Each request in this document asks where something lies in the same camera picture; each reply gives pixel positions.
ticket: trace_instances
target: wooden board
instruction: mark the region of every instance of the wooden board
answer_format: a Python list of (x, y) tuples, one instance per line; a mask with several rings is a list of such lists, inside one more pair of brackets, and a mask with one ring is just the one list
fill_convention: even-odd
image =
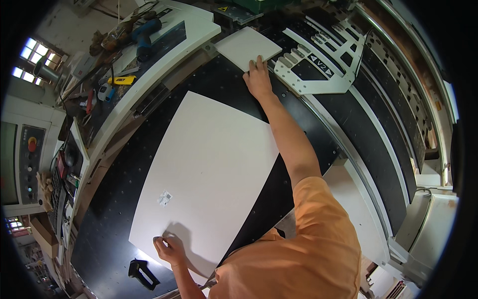
[(219, 53), (244, 72), (249, 71), (249, 61), (261, 55), (268, 60), (282, 51), (276, 43), (250, 27), (244, 27), (215, 44)]
[[(207, 281), (241, 229), (279, 154), (270, 125), (188, 92), (154, 156), (129, 241), (163, 266), (155, 236), (182, 240)], [(161, 197), (167, 192), (169, 199)]]

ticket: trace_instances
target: emergency stop button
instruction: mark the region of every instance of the emergency stop button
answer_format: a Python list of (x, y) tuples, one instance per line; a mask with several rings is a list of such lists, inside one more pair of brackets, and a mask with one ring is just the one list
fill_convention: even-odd
[(28, 150), (33, 153), (36, 150), (36, 138), (30, 137), (28, 138)]

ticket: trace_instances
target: cordless drill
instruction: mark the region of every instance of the cordless drill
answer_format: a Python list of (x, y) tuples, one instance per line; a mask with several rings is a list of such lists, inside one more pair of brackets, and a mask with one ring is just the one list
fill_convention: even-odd
[(154, 32), (160, 31), (162, 27), (161, 21), (158, 18), (147, 21), (141, 27), (131, 32), (132, 40), (136, 41), (138, 48), (136, 50), (136, 59), (139, 62), (147, 61), (151, 56), (151, 39), (150, 35)]

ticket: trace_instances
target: orange t-shirt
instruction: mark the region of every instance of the orange t-shirt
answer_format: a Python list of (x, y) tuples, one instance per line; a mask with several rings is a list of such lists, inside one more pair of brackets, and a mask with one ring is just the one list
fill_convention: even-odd
[(293, 190), (297, 237), (275, 229), (216, 269), (210, 299), (357, 298), (361, 250), (347, 212), (319, 177)]

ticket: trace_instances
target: green machine part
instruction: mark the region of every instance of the green machine part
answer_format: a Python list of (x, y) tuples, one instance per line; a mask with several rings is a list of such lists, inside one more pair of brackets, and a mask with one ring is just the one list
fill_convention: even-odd
[(249, 9), (255, 14), (281, 9), (287, 4), (300, 4), (301, 0), (226, 0)]

